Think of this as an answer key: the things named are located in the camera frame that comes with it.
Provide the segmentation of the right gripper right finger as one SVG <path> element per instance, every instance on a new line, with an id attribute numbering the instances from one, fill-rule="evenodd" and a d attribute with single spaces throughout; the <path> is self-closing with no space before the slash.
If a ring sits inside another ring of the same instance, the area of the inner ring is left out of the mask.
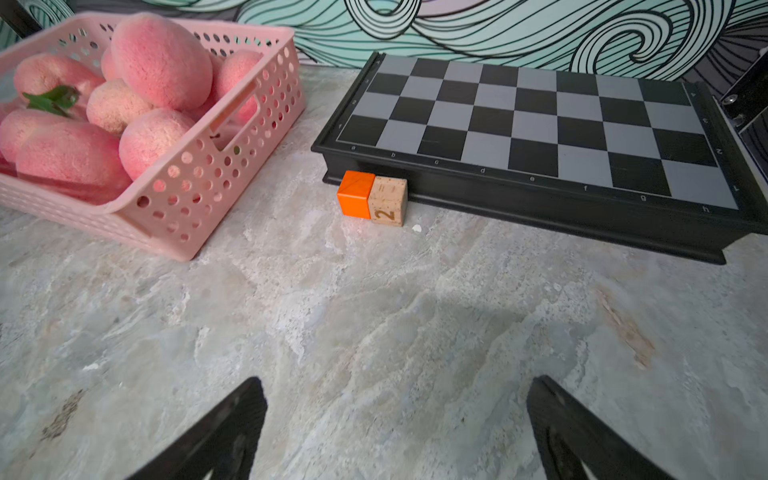
<path id="1" fill-rule="evenodd" d="M 526 407 L 548 479 L 672 479 L 547 375 Z"/>

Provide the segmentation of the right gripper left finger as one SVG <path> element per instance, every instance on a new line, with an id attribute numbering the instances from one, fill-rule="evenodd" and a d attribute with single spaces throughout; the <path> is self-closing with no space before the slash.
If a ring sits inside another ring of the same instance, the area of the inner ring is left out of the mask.
<path id="1" fill-rule="evenodd" d="M 246 379 L 132 479 L 247 479 L 268 403 L 261 380 Z"/>

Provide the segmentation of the peach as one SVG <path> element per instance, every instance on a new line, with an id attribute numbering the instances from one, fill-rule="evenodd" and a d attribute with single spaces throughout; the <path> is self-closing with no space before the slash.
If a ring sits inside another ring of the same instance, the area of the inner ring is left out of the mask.
<path id="1" fill-rule="evenodd" d="M 153 104 L 137 95 L 122 79 L 113 79 L 90 94 L 86 117 L 91 124 L 120 136 L 135 118 L 154 109 Z"/>
<path id="2" fill-rule="evenodd" d="M 194 125 L 191 117 L 169 108 L 157 108 L 132 120 L 119 142 L 119 157 L 129 177 L 139 178 Z"/>
<path id="3" fill-rule="evenodd" d="M 78 106 L 87 105 L 90 94 L 105 79 L 84 64 L 66 56 L 40 53 L 23 60 L 16 68 L 13 83 L 19 95 L 42 95 L 58 86 L 73 87 L 78 93 Z"/>
<path id="4" fill-rule="evenodd" d="M 88 203 L 107 203 L 132 183 L 118 146 L 117 137 L 90 123 L 59 123 L 35 131 L 23 143 L 17 175 Z"/>
<path id="5" fill-rule="evenodd" d="M 240 50 L 229 55 L 214 75 L 212 94 L 216 101 L 221 100 L 232 90 L 263 58 L 258 51 Z M 245 125 L 258 111 L 258 100 L 250 97 L 234 116 L 234 121 Z"/>
<path id="6" fill-rule="evenodd" d="M 102 55 L 101 72 L 107 81 L 118 79 L 120 77 L 110 47 L 107 47 Z"/>
<path id="7" fill-rule="evenodd" d="M 1 154 L 10 164 L 16 163 L 18 151 L 24 142 L 37 130 L 68 118 L 34 109 L 18 109 L 9 113 L 1 123 Z"/>

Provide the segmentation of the peach basket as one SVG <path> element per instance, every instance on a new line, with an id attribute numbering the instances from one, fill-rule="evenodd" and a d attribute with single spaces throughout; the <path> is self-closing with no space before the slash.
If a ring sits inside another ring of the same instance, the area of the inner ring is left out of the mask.
<path id="1" fill-rule="evenodd" d="M 147 12 L 126 17 L 114 31 L 111 53 L 119 77 L 157 107 L 193 110 L 209 97 L 210 54 L 174 21 Z"/>

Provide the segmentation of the peach front bottom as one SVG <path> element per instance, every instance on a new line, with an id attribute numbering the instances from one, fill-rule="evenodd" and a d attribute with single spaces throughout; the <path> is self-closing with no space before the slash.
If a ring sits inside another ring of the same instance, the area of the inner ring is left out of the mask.
<path id="1" fill-rule="evenodd" d="M 10 164 L 16 163 L 18 151 L 24 142 L 37 130 L 68 118 L 34 109 L 18 109 L 9 113 L 1 123 L 1 154 Z"/>

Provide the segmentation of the pink plastic basket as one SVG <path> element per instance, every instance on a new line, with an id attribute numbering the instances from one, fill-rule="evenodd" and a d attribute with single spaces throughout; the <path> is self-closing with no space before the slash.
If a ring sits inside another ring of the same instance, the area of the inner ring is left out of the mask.
<path id="1" fill-rule="evenodd" d="M 290 27 L 177 19 L 207 53 L 263 57 L 115 200 L 93 205 L 1 175 L 2 205 L 178 261 L 191 260 L 306 107 Z"/>

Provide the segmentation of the orange block on table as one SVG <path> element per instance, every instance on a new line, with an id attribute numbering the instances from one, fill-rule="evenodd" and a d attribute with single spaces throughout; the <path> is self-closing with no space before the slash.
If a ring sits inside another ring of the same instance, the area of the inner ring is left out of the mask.
<path id="1" fill-rule="evenodd" d="M 368 199 L 376 176 L 372 173 L 346 171 L 337 191 L 337 199 L 345 216 L 370 220 Z"/>

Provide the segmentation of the black grey chessboard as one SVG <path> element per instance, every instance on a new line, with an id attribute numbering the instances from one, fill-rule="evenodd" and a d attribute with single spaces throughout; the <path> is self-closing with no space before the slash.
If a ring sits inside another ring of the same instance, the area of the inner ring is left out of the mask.
<path id="1" fill-rule="evenodd" d="M 312 146 L 325 181 L 709 263 L 767 190 L 702 82 L 371 55 Z"/>

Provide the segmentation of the wooden number block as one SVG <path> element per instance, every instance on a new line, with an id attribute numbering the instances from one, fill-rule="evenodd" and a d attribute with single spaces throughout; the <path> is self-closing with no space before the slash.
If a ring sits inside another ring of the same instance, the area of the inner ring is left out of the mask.
<path id="1" fill-rule="evenodd" d="M 376 176 L 368 196 L 370 218 L 373 222 L 402 227 L 408 202 L 405 179 Z"/>

